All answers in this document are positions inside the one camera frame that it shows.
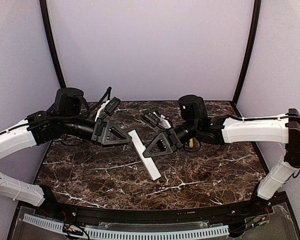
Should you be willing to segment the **yellow handled screwdriver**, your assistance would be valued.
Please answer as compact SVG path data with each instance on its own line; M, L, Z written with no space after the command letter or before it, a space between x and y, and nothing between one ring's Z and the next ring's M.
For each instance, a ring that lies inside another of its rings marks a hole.
M190 139L190 140L189 140L188 146L189 146L190 148L193 148L193 147L194 147L193 139Z

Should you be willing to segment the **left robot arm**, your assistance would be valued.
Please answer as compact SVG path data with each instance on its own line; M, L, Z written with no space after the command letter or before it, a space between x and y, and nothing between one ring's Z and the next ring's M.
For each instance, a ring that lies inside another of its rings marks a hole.
M120 102L119 98L114 97L107 102L100 100L89 107L82 90L60 88L48 110L30 114L0 132L0 160L62 135L77 137L102 147L126 145L131 142L131 136L113 121L106 119ZM28 184L1 172L0 195L35 207L56 200L49 187Z

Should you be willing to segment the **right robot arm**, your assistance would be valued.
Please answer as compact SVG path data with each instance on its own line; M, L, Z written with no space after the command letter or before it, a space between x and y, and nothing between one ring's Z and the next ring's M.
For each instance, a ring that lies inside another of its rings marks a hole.
M257 186L257 199L265 201L300 169L300 114L297 109L290 108L288 113L268 117L209 117L202 97L185 95L179 98L178 104L184 122L160 132L142 153L145 158L172 154L193 138L211 145L285 144L285 156Z

